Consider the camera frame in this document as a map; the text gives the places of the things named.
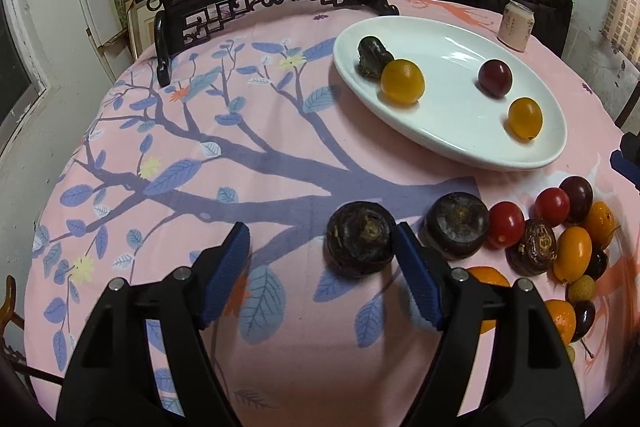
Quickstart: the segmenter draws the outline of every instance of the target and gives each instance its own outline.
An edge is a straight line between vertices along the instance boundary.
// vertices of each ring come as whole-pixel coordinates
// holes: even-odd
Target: white wall
[[[574,13],[562,59],[587,81],[615,119],[636,87],[638,70],[626,60],[626,69],[621,72],[623,55],[614,54],[610,42],[600,33],[609,0],[573,1]],[[640,110],[634,111],[624,129],[640,131]]]
[[[16,278],[22,314],[34,223],[111,82],[87,39],[79,0],[14,2],[47,84],[0,159],[0,288],[7,273]],[[12,325],[5,336],[22,349]]]

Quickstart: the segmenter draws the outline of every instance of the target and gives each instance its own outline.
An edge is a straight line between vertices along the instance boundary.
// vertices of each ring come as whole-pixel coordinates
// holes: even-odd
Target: pink tablecloth
[[[500,16],[431,0],[392,0],[400,13],[452,23],[492,41]],[[636,320],[640,200],[609,166],[621,133],[586,84],[532,39],[518,54],[553,90],[569,129],[548,168],[503,174],[441,158],[371,114],[332,65],[341,30],[373,16],[285,3],[233,22],[174,60],[158,86],[148,50],[104,98],[66,166],[33,245],[25,344],[34,367],[63,374],[107,282],[162,279],[218,245],[235,221],[252,234],[252,264],[223,317],[207,331],[216,370],[246,427],[397,426],[427,372],[439,334],[417,315],[396,263],[360,283],[326,270],[322,234],[333,211],[379,201],[415,223],[452,190],[491,206],[529,208],[569,174],[588,178],[623,228],[598,281],[596,323],[577,344],[587,411],[619,373]],[[513,282],[504,254],[481,251],[463,266],[491,265]],[[546,275],[543,298],[563,298]],[[158,325],[148,333],[162,400],[179,410]],[[463,411],[478,403],[492,334],[482,336]],[[37,383],[54,412],[55,386]]]

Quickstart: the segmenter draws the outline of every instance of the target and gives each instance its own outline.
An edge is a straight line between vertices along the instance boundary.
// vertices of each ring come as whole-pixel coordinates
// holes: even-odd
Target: chair
[[[2,402],[3,425],[28,425],[30,427],[54,426],[55,422],[38,404],[30,376],[62,383],[62,378],[48,375],[26,365],[26,359],[19,351],[4,342],[4,330],[13,323],[24,329],[24,319],[15,312],[15,279],[6,277],[6,295],[0,307],[0,401]],[[18,374],[24,375],[24,382]]]

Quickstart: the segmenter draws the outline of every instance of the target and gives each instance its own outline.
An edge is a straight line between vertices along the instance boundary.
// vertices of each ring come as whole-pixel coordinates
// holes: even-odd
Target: plate
[[[358,74],[358,44],[378,37],[395,58],[420,68],[426,90],[411,107],[385,103],[380,84]],[[499,58],[513,73],[501,100],[476,86],[482,64]],[[473,32],[443,22],[404,16],[366,19],[345,29],[334,44],[334,63],[345,83],[379,118],[407,138],[452,160],[497,171],[527,171],[553,162],[566,144],[558,100],[524,62]],[[506,130],[511,103],[532,98],[542,110],[542,131],[519,142]]]

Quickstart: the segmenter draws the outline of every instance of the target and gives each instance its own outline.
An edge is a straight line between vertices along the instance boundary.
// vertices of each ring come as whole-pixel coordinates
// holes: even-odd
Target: flower print
[[[76,284],[84,284],[91,282],[91,274],[94,272],[94,258],[89,256],[78,257],[76,262],[71,267],[71,274],[69,277],[74,280]]]
[[[140,177],[145,180],[150,180],[156,174],[158,174],[159,169],[160,169],[160,158],[154,158],[153,156],[149,156],[149,158],[144,160],[140,165]]]
[[[189,92],[189,86],[183,87],[182,89],[178,89],[175,92],[171,93],[171,98],[169,99],[171,102],[177,102],[178,100],[182,100],[185,96],[187,96]]]
[[[292,57],[283,58],[280,61],[280,67],[284,69],[299,68],[306,63],[306,58],[302,55],[293,55]]]
[[[226,301],[225,309],[222,312],[225,317],[228,317],[229,315],[238,317],[238,315],[240,314],[240,308],[242,307],[244,300],[251,297],[251,292],[246,289],[247,280],[247,277],[238,277],[236,285],[231,290],[229,298]]]

